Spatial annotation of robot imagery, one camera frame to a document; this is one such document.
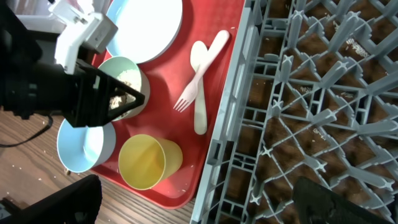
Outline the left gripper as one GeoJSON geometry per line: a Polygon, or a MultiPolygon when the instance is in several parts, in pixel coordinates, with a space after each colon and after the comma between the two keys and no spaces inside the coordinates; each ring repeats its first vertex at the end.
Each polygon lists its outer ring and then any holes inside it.
{"type": "Polygon", "coordinates": [[[22,119],[34,113],[63,114],[74,127],[104,126],[123,113],[143,105],[145,96],[81,59],[75,73],[61,65],[40,61],[42,49],[6,1],[1,1],[1,106],[22,119]],[[120,91],[135,102],[109,110],[120,91]]]}

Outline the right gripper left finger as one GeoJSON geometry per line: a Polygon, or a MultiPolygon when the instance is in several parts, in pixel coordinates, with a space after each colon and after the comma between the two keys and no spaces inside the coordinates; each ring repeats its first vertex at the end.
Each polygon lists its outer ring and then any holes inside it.
{"type": "Polygon", "coordinates": [[[24,209],[14,207],[1,223],[94,223],[102,199],[100,178],[90,174],[24,209]]]}

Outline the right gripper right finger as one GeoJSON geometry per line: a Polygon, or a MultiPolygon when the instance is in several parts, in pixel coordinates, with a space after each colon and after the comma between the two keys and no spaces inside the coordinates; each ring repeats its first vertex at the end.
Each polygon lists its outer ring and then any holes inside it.
{"type": "Polygon", "coordinates": [[[394,223],[394,212],[388,205],[395,203],[392,194],[383,200],[363,181],[358,182],[369,199],[361,204],[339,195],[311,179],[300,176],[294,184],[292,200],[300,223],[394,223]]]}

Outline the green bowl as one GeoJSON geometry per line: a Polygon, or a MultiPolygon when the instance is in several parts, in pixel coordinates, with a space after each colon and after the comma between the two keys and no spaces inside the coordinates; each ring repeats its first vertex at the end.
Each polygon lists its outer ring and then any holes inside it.
{"type": "Polygon", "coordinates": [[[98,68],[145,96],[143,105],[123,113],[113,121],[132,118],[144,110],[150,97],[150,83],[144,72],[133,61],[122,56],[111,57],[98,68]]]}

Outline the light blue bowl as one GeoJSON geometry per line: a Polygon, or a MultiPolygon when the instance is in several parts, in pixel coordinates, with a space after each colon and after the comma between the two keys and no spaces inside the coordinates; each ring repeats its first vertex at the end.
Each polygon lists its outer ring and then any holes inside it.
{"type": "Polygon", "coordinates": [[[116,132],[112,123],[94,128],[74,128],[63,120],[57,135],[57,152],[63,166],[82,173],[103,164],[112,155],[116,132]]]}

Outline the yellow plastic cup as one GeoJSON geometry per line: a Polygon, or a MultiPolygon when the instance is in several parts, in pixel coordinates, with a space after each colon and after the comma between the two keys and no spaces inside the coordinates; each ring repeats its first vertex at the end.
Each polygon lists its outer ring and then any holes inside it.
{"type": "Polygon", "coordinates": [[[173,141],[146,134],[130,137],[122,146],[118,167],[133,189],[148,190],[179,170],[183,153],[173,141]]]}

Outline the light blue plate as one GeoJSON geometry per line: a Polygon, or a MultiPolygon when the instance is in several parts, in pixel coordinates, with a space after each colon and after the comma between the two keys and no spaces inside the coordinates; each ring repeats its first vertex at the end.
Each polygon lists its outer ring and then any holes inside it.
{"type": "Polygon", "coordinates": [[[118,27],[108,53],[134,63],[163,54],[176,38],[183,17],[182,0],[113,0],[106,13],[118,27]]]}

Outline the cream plastic spoon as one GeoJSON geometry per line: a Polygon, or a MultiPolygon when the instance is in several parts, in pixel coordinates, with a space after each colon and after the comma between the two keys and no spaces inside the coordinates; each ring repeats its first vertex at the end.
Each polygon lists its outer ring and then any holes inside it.
{"type": "MultiPolygon", "coordinates": [[[[193,44],[190,53],[190,64],[195,72],[199,69],[199,65],[207,51],[208,49],[202,41],[198,40],[193,44]]],[[[194,131],[199,135],[203,135],[207,131],[207,113],[202,78],[198,82],[198,94],[194,107],[194,131]]]]}

